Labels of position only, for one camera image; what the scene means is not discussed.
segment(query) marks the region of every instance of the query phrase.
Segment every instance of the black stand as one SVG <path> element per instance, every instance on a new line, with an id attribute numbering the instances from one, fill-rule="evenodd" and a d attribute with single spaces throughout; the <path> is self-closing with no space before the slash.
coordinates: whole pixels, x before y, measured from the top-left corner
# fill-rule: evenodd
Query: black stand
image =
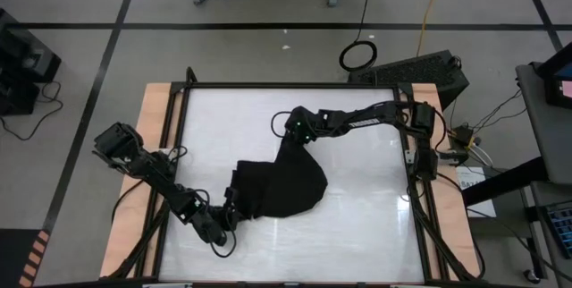
<path id="1" fill-rule="evenodd" d="M 521 189 L 534 181 L 548 181 L 548 174 L 542 157 L 532 159 L 463 190 L 463 200 L 465 205 L 470 207 L 476 203 L 496 198 L 501 194 Z"/>

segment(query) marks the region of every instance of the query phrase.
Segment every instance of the black keyboard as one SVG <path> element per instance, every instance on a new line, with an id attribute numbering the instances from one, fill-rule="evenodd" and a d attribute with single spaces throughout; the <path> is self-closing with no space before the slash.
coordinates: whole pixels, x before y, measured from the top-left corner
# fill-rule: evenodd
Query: black keyboard
<path id="1" fill-rule="evenodd" d="M 397 82 L 434 83 L 437 87 L 450 85 L 455 81 L 454 70 L 440 56 L 418 58 L 405 63 L 373 67 L 360 74 L 358 80 L 364 83 L 394 84 Z"/>
<path id="2" fill-rule="evenodd" d="M 564 258 L 572 257 L 572 201 L 546 208 L 548 226 Z"/>

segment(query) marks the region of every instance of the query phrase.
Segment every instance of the white table surface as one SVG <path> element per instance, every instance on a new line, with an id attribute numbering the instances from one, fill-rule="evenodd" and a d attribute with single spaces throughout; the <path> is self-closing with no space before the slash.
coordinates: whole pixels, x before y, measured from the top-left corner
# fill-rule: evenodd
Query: white table surface
<path id="1" fill-rule="evenodd" d="M 273 162 L 280 139 L 270 130 L 278 111 L 305 106 L 352 111 L 393 100 L 388 89 L 193 89 L 177 180 L 224 203 L 238 160 Z M 283 134 L 287 115 L 275 129 Z M 226 259 L 192 225 L 170 217 L 159 279 L 303 283 L 422 283 L 416 231 L 407 199 L 400 134 L 378 125 L 307 145 L 328 187 L 315 208 L 287 218 L 239 223 Z M 221 253 L 230 250 L 232 238 Z"/>

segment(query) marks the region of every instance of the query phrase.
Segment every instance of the yellow cable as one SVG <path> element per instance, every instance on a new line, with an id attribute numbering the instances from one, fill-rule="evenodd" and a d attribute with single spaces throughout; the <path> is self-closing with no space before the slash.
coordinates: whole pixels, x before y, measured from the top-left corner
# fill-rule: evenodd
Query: yellow cable
<path id="1" fill-rule="evenodd" d="M 431 11 L 431 6 L 433 6 L 433 1 L 434 0 L 429 0 L 429 5 L 425 10 L 425 16 L 423 17 L 423 25 L 421 26 L 421 35 L 419 36 L 419 45 L 417 46 L 416 56 L 419 56 L 419 53 L 421 52 L 421 45 L 423 45 L 423 35 L 425 34 L 425 24 L 427 23 L 427 15 L 429 14 L 429 11 Z"/>

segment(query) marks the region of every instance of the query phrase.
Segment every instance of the gray floor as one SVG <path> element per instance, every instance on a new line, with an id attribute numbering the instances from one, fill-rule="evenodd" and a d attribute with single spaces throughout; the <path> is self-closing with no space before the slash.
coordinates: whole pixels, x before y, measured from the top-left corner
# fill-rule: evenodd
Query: gray floor
<path id="1" fill-rule="evenodd" d="M 132 0 L 126 22 L 358 22 L 363 0 Z M 428 0 L 370 0 L 366 21 L 420 23 Z M 113 23 L 122 0 L 0 0 L 18 21 Z M 552 21 L 572 23 L 570 0 L 543 0 Z M 542 24 L 532 0 L 436 0 L 431 23 Z M 0 227 L 38 228 L 62 172 L 110 30 L 34 30 L 63 59 L 56 79 L 63 84 L 62 112 L 48 118 L 34 139 L 19 142 L 0 131 Z M 355 30 L 123 30 L 109 64 L 70 186 L 36 284 L 95 280 L 104 256 L 110 213 L 121 177 L 90 154 L 92 140 L 111 123 L 135 123 L 145 85 L 182 80 L 191 65 L 201 81 L 344 81 L 337 64 Z M 383 64 L 415 55 L 419 32 L 367 30 Z M 559 32 L 563 44 L 571 32 Z M 471 85 L 458 99 L 453 124 L 476 123 L 517 90 L 514 68 L 554 53 L 543 31 L 427 31 L 424 53 L 449 49 L 463 60 Z M 359 64 L 366 51 L 349 61 Z M 524 107 L 522 99 L 499 115 Z M 32 116 L 9 118 L 27 133 L 49 105 Z M 498 167 L 512 167 L 538 155 L 526 114 L 480 132 L 483 148 Z M 487 262 L 486 279 L 526 284 L 528 254 L 511 239 L 477 238 Z M 542 287 L 555 286 L 554 280 Z"/>

